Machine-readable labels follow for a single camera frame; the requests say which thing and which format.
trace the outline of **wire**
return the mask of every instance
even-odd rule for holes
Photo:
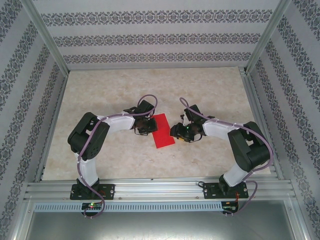
[[[140,100],[138,101],[138,105],[140,104],[140,102],[145,98],[145,97],[153,97],[155,99],[155,104],[154,104],[154,107],[147,111],[147,112],[143,112],[143,113],[134,113],[134,114],[130,114],[130,113],[117,113],[117,114],[113,114],[113,115],[109,115],[109,116],[105,116],[103,118],[101,118],[97,123],[96,125],[94,126],[94,128],[92,129],[90,135],[89,135],[89,138],[87,139],[87,141],[85,142],[82,150],[80,151],[79,155],[78,155],[78,159],[77,159],[77,170],[78,170],[78,174],[81,178],[81,181],[84,183],[84,185],[89,188],[93,193],[95,193],[100,199],[101,199],[101,203],[103,205],[103,207],[101,207],[101,210],[94,216],[87,216],[86,215],[86,212],[89,208],[86,208],[83,212],[83,215],[85,218],[90,218],[90,219],[93,219],[93,218],[96,218],[98,217],[99,215],[101,215],[103,213],[103,211],[105,210],[105,207],[106,207],[106,202],[105,202],[105,199],[103,196],[101,196],[100,193],[98,193],[96,190],[94,190],[87,182],[86,180],[84,179],[84,176],[82,175],[81,173],[81,169],[80,169],[80,161],[82,159],[82,155],[84,154],[84,152],[86,151],[95,131],[97,130],[98,126],[100,123],[102,123],[104,120],[106,119],[109,119],[109,118],[113,118],[113,117],[133,117],[133,116],[145,116],[145,115],[148,115],[150,114],[151,112],[154,112],[156,110],[156,107],[158,106],[158,99],[155,95],[152,95],[152,94],[146,94],[144,96],[142,96],[140,98]]]
[[[146,133],[137,133],[137,132],[136,132],[136,129],[134,129],[134,134],[135,134],[135,135],[139,135],[139,136],[148,136],[148,135],[149,135],[148,132],[146,132]]]
[[[239,193],[238,192],[235,192],[235,202],[236,202],[235,207],[238,207],[239,206]]]
[[[205,185],[205,182],[204,181],[200,181],[200,182],[198,182],[198,186],[200,187],[200,188],[204,188],[204,185]]]
[[[105,193],[105,191],[103,191],[103,190],[100,190],[99,193],[101,193],[101,194],[103,194],[104,196],[106,196],[106,193]]]
[[[192,143],[195,143],[195,142],[198,142],[202,139],[202,135],[200,135],[200,138],[198,140],[195,140],[195,141],[190,141],[189,143],[192,144]]]
[[[209,117],[206,117],[204,116],[203,114],[193,110],[192,108],[189,107],[189,103],[188,101],[183,98],[183,97],[180,97],[179,98],[180,102],[182,103],[182,105],[184,105],[188,110],[190,110],[191,112],[193,112],[194,114],[206,119],[206,120],[209,120],[209,121],[212,121],[214,123],[219,123],[219,124],[223,124],[225,126],[229,126],[229,127],[236,127],[236,128],[240,128],[240,129],[243,129],[255,136],[257,136],[264,144],[265,146],[267,147],[267,149],[269,150],[269,155],[270,155],[270,159],[268,161],[268,163],[262,167],[258,167],[256,169],[253,169],[252,171],[250,171],[243,179],[242,181],[243,182],[247,182],[247,183],[254,183],[255,184],[255,189],[252,193],[252,195],[250,196],[250,198],[246,201],[246,203],[243,205],[243,207],[241,209],[239,209],[236,213],[239,213],[241,212],[244,208],[246,208],[246,206],[250,203],[250,201],[252,200],[252,198],[255,196],[256,192],[257,192],[257,189],[258,189],[258,183],[256,181],[253,181],[253,180],[249,180],[249,181],[246,181],[246,179],[248,177],[250,177],[254,172],[257,172],[257,171],[260,171],[262,169],[266,169],[268,168],[269,166],[272,165],[272,163],[274,162],[274,153],[272,151],[272,148],[270,146],[270,144],[267,142],[267,140],[265,140],[265,138],[263,136],[261,136],[259,133],[245,127],[245,126],[242,126],[242,125],[239,125],[239,124],[236,124],[236,123],[230,123],[230,122],[227,122],[227,121],[222,121],[222,120],[218,120],[218,119],[215,119],[215,118],[209,118]]]
[[[235,214],[238,214],[240,213],[243,209],[245,209],[248,204],[251,202],[251,200],[254,198],[257,190],[258,190],[258,183],[254,180],[248,180],[248,181],[245,181],[246,183],[254,183],[255,184],[255,188],[253,190],[253,193],[251,194],[251,196],[249,197],[249,199],[245,202],[245,204],[235,213]]]

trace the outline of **aluminum frame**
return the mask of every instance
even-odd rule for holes
[[[70,72],[70,70],[68,69],[67,63],[66,63],[65,59],[63,58],[62,54],[60,53],[58,46],[55,43],[53,37],[51,36],[44,20],[42,19],[37,8],[35,7],[33,0],[21,0],[21,3],[23,5],[25,11],[28,13],[29,17],[31,18],[36,29],[38,30],[44,43],[48,47],[54,60],[58,64],[63,76],[67,77]]]
[[[257,104],[257,96],[253,90],[250,77],[247,76],[244,68],[240,67],[239,72],[243,81],[244,89],[248,96],[249,104],[255,121],[260,126],[263,134],[270,142],[270,136],[263,118],[261,108]],[[58,119],[59,110],[56,112],[54,121]],[[55,124],[52,125],[50,135],[52,138]],[[50,149],[51,141],[48,141],[42,165],[45,165],[46,158]],[[37,175],[39,182],[30,182],[27,184],[24,194],[21,210],[18,214],[15,228],[10,239],[24,240],[27,237],[28,230],[34,214],[37,203],[89,203],[88,201],[70,200],[70,191],[75,181],[40,181],[41,173]],[[253,201],[283,201],[287,215],[291,224],[291,229],[296,240],[309,240],[310,236],[307,226],[304,222],[295,191],[290,180],[284,180],[278,160],[274,160],[274,165],[270,167],[270,174],[254,174],[249,179],[258,183],[258,190]],[[174,177],[174,178],[140,178],[140,179],[106,179],[101,180],[102,184],[115,184],[114,200],[111,203],[181,203],[181,202],[221,202],[234,201],[229,199],[204,199],[203,190],[198,186],[198,182],[219,182],[218,177]],[[248,183],[247,189],[249,195],[252,194],[255,185]]]
[[[40,164],[39,164],[39,170],[38,170],[38,172],[36,173],[36,176],[35,176],[35,182],[40,182],[41,181],[42,176],[43,176],[44,171],[45,171],[45,165],[47,163],[47,158],[48,158],[48,155],[49,155],[49,150],[50,150],[50,146],[51,146],[51,143],[52,143],[52,139],[54,138],[54,132],[55,132],[56,125],[57,125],[58,116],[59,116],[60,108],[61,108],[61,105],[62,105],[62,100],[63,100],[64,95],[65,95],[65,90],[66,90],[66,86],[67,86],[67,82],[68,82],[68,77],[69,77],[69,74],[67,73],[67,75],[65,77],[66,80],[64,81],[63,86],[62,86],[62,92],[61,92],[61,94],[59,96],[59,99],[58,99],[57,108],[56,108],[54,116],[53,116],[52,125],[51,125],[51,127],[49,129],[48,141],[46,142],[46,144],[44,146],[44,151],[43,151],[44,154],[42,155],[42,159],[40,160]]]
[[[246,64],[246,72],[251,73],[254,69],[260,55],[262,54],[263,50],[265,49],[269,39],[271,38],[272,34],[274,33],[275,29],[277,28],[278,23],[280,22],[282,16],[284,15],[285,11],[287,10],[291,0],[280,0],[278,5],[276,6],[270,21],[268,22],[266,28],[263,31],[257,45],[255,46],[248,63]]]

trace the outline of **patterned wallpaper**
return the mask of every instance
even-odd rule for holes
[[[35,0],[70,70],[242,66],[279,0]]]
[[[319,16],[316,0],[293,0],[251,73],[311,239],[320,239]]]
[[[18,0],[0,2],[0,240],[33,182],[65,81]]]

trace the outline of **robotic arm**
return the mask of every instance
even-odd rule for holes
[[[146,136],[157,130],[157,124],[154,118],[150,118],[152,114],[143,115],[154,108],[149,102],[142,100],[138,107],[123,110],[120,114],[107,117],[96,128],[87,148],[83,152],[80,160],[79,154],[85,146],[91,132],[96,124],[104,118],[104,116],[96,116],[91,112],[84,114],[82,119],[76,125],[74,130],[68,137],[68,143],[79,162],[82,177],[77,179],[77,185],[80,191],[86,195],[95,196],[91,190],[85,186],[84,181],[97,191],[99,187],[99,178],[96,171],[96,156],[100,152],[107,134],[112,134],[120,130],[138,130],[138,135]]]
[[[200,114],[197,105],[192,105],[189,108]],[[183,123],[174,125],[170,130],[170,135],[177,139],[192,143],[195,142],[195,136],[200,135],[200,137],[212,136],[229,140],[236,163],[219,178],[219,189],[224,195],[231,188],[240,184],[255,167],[270,159],[267,146],[256,135],[248,131],[234,125],[227,126],[204,119],[188,108],[184,110],[181,119]],[[250,121],[243,126],[263,136],[256,123]]]

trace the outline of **vented panel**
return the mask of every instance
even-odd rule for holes
[[[34,209],[36,213],[47,212],[81,212],[82,203],[37,203]],[[206,202],[107,202],[104,212],[203,212],[222,211],[220,201]]]

